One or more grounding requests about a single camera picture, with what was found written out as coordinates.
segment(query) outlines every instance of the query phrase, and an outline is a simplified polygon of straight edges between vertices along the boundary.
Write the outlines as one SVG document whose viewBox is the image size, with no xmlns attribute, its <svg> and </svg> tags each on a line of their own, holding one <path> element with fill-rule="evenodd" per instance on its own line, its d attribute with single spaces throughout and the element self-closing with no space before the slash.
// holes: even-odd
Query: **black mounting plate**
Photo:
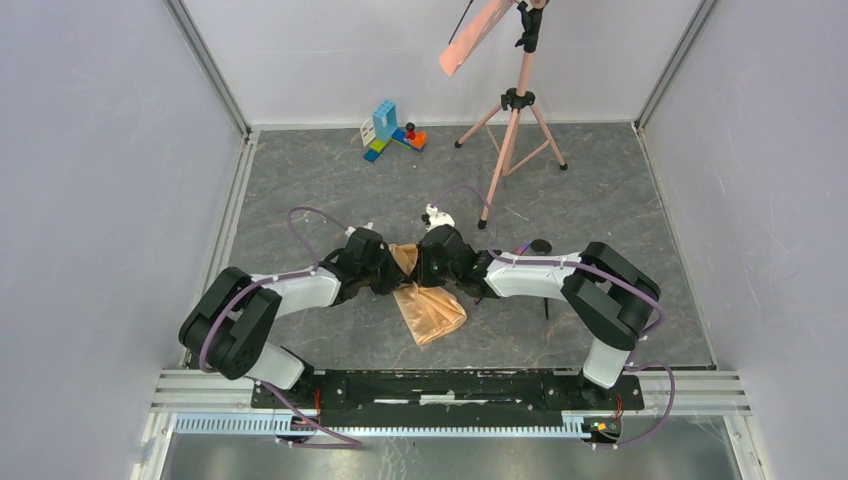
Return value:
<svg viewBox="0 0 848 480">
<path fill-rule="evenodd" d="M 313 382 L 321 423 L 333 427 L 560 426 L 563 411 L 614 411 L 618 395 L 624 410 L 645 408 L 633 375 L 609 390 L 554 369 L 327 370 Z M 285 408 L 264 388 L 251 406 Z"/>
</svg>

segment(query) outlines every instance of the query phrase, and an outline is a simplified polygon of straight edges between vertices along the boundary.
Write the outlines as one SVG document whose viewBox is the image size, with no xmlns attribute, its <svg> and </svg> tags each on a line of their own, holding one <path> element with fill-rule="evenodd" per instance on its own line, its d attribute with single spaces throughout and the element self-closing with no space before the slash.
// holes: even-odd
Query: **orange cloth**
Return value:
<svg viewBox="0 0 848 480">
<path fill-rule="evenodd" d="M 415 267 L 418 247 L 415 244 L 389 245 L 389 251 L 407 275 Z M 456 297 L 442 287 L 419 287 L 411 284 L 392 293 L 406 326 L 418 345 L 430 343 L 465 323 L 465 309 Z"/>
</svg>

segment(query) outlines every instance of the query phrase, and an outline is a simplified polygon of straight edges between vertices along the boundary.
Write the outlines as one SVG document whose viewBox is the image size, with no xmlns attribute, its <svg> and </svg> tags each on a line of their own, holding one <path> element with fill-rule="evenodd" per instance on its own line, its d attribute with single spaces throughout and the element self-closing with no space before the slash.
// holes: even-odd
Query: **tripod leg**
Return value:
<svg viewBox="0 0 848 480">
<path fill-rule="evenodd" d="M 554 151 L 554 155 L 557 157 L 557 161 L 559 162 L 560 170 L 567 170 L 568 164 L 565 163 L 565 159 L 562 158 L 562 153 L 559 151 L 559 147 L 554 141 L 554 136 L 551 135 L 551 131 L 548 129 L 548 124 L 545 123 L 545 119 L 542 117 L 542 112 L 539 111 L 539 107 L 536 105 L 530 105 L 530 110 L 533 110 L 533 116 L 536 117 L 536 122 L 539 123 L 539 126 L 542 127 L 542 132 L 545 133 L 545 137 L 547 137 L 548 141 L 551 142 L 551 148 Z"/>
<path fill-rule="evenodd" d="M 495 198 L 495 189 L 498 187 L 501 170 L 503 170 L 504 162 L 512 155 L 512 149 L 515 146 L 515 136 L 518 133 L 518 120 L 521 118 L 521 110 L 514 108 L 509 117 L 509 125 L 506 127 L 506 135 L 504 135 L 504 143 L 501 147 L 501 153 L 498 155 L 498 164 L 495 166 L 495 173 L 492 175 L 492 183 L 489 185 L 489 194 L 486 195 L 486 201 L 489 205 Z M 483 230 L 486 228 L 486 222 L 489 219 L 489 209 L 483 207 L 483 214 L 480 215 L 480 221 L 477 222 L 477 228 Z"/>
<path fill-rule="evenodd" d="M 489 110 L 489 113 L 487 113 L 483 118 L 481 118 L 479 122 L 475 123 L 474 126 L 471 127 L 471 129 L 469 129 L 467 132 L 465 132 L 465 135 L 463 135 L 462 138 L 457 140 L 456 143 L 453 144 L 453 146 L 456 147 L 456 148 L 461 147 L 462 144 L 465 143 L 465 141 L 468 140 L 469 137 L 471 137 L 471 135 L 474 135 L 474 132 L 476 132 L 477 130 L 480 130 L 480 127 L 485 125 L 486 122 L 489 121 L 489 119 L 494 117 L 495 114 L 498 113 L 501 110 L 503 110 L 503 106 L 500 103 L 495 105 L 495 108 Z"/>
</svg>

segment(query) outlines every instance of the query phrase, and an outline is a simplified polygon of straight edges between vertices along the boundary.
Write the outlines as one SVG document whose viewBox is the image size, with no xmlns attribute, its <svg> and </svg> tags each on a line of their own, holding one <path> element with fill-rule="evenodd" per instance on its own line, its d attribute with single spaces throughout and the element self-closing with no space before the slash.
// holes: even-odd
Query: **blue toy block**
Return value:
<svg viewBox="0 0 848 480">
<path fill-rule="evenodd" d="M 397 109 L 394 102 L 386 100 L 381 103 L 372 115 L 374 120 L 374 133 L 383 142 L 392 138 L 392 133 L 397 130 Z"/>
<path fill-rule="evenodd" d="M 371 163 L 374 163 L 374 162 L 377 161 L 377 157 L 379 157 L 379 156 L 380 156 L 380 152 L 376 152 L 376 151 L 371 150 L 369 148 L 368 151 L 365 152 L 365 155 L 362 156 L 362 158 L 364 158 L 365 160 L 368 160 Z"/>
<path fill-rule="evenodd" d="M 416 152 L 423 152 L 424 151 L 424 147 L 416 148 L 416 147 L 412 146 L 412 144 L 409 143 L 406 140 L 406 132 L 401 128 L 398 128 L 397 130 L 395 130 L 392 133 L 392 140 L 394 140 L 396 142 L 400 142 L 400 143 L 406 145 L 407 147 L 415 150 Z"/>
</svg>

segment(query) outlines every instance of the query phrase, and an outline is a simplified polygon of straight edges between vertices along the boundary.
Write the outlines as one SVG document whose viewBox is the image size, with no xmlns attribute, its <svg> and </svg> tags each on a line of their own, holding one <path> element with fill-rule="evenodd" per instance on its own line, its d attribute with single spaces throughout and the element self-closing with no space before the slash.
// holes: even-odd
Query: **tripod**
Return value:
<svg viewBox="0 0 848 480">
<path fill-rule="evenodd" d="M 536 95 L 534 95 L 533 92 L 527 91 L 530 71 L 533 68 L 533 54 L 536 51 L 536 45 L 539 41 L 539 29 L 542 26 L 542 11 L 545 8 L 544 5 L 545 3 L 542 2 L 540 7 L 533 7 L 530 9 L 527 8 L 526 2 L 521 2 L 518 5 L 518 11 L 521 12 L 521 24 L 524 27 L 524 33 L 515 44 L 516 47 L 524 46 L 524 57 L 521 59 L 521 71 L 518 75 L 518 86 L 508 89 L 504 95 L 501 95 L 501 102 L 498 105 L 495 105 L 489 113 L 481 118 L 479 122 L 477 122 L 470 130 L 468 130 L 468 132 L 465 133 L 465 135 L 462 136 L 462 138 L 454 143 L 456 148 L 461 147 L 466 140 L 468 140 L 477 130 L 480 129 L 480 127 L 484 125 L 486 130 L 489 132 L 489 137 L 491 137 L 492 142 L 495 144 L 495 148 L 498 151 L 498 163 L 495 166 L 494 175 L 492 175 L 492 183 L 489 185 L 489 194 L 486 196 L 486 200 L 489 202 L 489 205 L 492 205 L 492 200 L 495 197 L 495 189 L 498 187 L 498 180 L 501 175 L 506 177 L 516 171 L 519 167 L 527 163 L 527 161 L 535 157 L 548 146 L 553 149 L 554 155 L 557 157 L 559 169 L 568 169 L 568 164 L 566 164 L 565 159 L 562 158 L 562 153 L 560 153 L 559 147 L 557 147 L 556 141 L 554 141 L 554 137 L 551 135 L 551 131 L 545 123 L 545 119 L 542 117 L 542 112 L 540 112 L 539 107 L 536 106 Z M 521 118 L 521 109 L 524 107 L 530 107 L 530 111 L 532 111 L 533 116 L 536 117 L 536 122 L 542 128 L 542 132 L 544 132 L 547 140 L 540 145 L 539 148 L 513 166 L 511 165 L 512 153 L 515 148 L 515 140 L 518 137 L 518 121 Z M 486 122 L 488 122 L 489 119 L 495 116 L 495 114 L 500 110 L 506 111 L 508 109 L 511 109 L 512 112 L 509 116 L 509 124 L 506 127 L 506 135 L 504 135 L 503 144 L 498 145 L 497 140 L 495 140 L 495 135 L 492 133 L 492 129 L 489 128 L 489 125 Z M 486 222 L 488 219 L 489 209 L 483 207 L 483 213 L 480 215 L 480 221 L 477 222 L 477 228 L 480 230 L 486 228 Z"/>
</svg>

